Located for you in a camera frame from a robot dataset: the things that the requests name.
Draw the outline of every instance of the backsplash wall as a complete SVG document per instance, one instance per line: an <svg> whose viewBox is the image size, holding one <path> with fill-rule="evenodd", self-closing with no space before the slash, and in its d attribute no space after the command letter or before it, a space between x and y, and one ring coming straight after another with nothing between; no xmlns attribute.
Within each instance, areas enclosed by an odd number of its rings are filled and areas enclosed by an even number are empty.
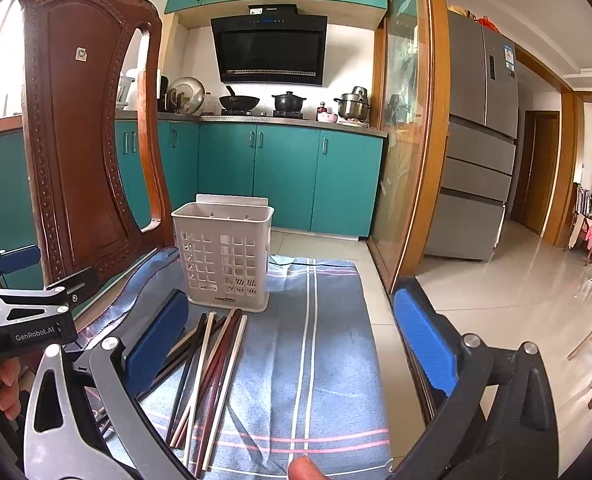
<svg viewBox="0 0 592 480"><path fill-rule="evenodd" d="M326 103L328 109L331 107L333 112L337 112L337 103L333 98L351 92L354 86L366 88L371 98L373 47L373 30L328 25L322 86L234 83L231 87L236 94L258 97L260 102L253 109L253 113L266 112L269 116L274 109L272 95L283 94L287 90L294 92L295 95L307 99L303 104L303 115L304 118L313 120L316 118L316 108L321 101ZM189 31L183 60L183 76L192 76L200 80L205 91L211 92L216 98L229 95L218 75L211 27Z"/></svg>

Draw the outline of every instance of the countertop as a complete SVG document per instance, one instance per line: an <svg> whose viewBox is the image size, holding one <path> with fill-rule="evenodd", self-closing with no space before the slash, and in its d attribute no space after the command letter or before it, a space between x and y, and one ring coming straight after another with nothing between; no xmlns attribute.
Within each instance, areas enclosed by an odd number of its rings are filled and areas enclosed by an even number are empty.
<svg viewBox="0 0 592 480"><path fill-rule="evenodd" d="M116 110L117 121L135 121L135 110ZM386 138L387 133L374 128L363 128L361 126L348 126L339 123L321 123L318 121L308 121L303 119L284 119L280 117L266 116L187 116L180 114L171 114L167 112L158 113L159 121L188 121L192 123L252 123L252 124L282 124L284 126L300 126L302 128L316 128L318 130L336 130L339 132L348 132L350 134L367 135L372 137ZM0 133L10 130L19 130L23 127L21 116L6 117L0 119Z"/></svg>

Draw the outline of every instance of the beige plastic basket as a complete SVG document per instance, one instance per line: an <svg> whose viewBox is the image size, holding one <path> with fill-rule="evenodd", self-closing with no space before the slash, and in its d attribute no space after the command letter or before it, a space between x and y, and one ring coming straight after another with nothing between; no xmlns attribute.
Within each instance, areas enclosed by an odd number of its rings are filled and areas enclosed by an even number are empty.
<svg viewBox="0 0 592 480"><path fill-rule="evenodd" d="M172 213L189 299L263 311L269 301L265 283L273 208L267 199L252 197L197 195L196 200Z"/></svg>

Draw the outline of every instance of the glossy floor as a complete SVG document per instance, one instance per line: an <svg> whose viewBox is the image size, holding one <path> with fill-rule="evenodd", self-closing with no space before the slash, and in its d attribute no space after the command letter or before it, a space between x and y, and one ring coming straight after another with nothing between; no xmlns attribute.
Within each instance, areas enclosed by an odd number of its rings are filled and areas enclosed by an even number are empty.
<svg viewBox="0 0 592 480"><path fill-rule="evenodd" d="M361 274L380 362L392 453L398 462L424 430L402 343L375 266L364 242L272 233L271 252L285 256L352 260ZM567 355L592 329L592 265L583 254L544 243L506 222L490 262L426 257L418 280L434 308L461 333L490 346L516 349L527 340L543 356L556 406L560 469L592 436L592 345ZM489 388L482 406L493 401Z"/></svg>

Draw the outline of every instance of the black range hood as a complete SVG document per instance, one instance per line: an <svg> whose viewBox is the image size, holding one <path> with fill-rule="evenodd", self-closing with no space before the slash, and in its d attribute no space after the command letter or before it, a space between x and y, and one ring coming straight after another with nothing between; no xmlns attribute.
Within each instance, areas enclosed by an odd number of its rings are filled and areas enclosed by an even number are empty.
<svg viewBox="0 0 592 480"><path fill-rule="evenodd" d="M211 20L223 83L323 84L327 17L295 5L250 6Z"/></svg>

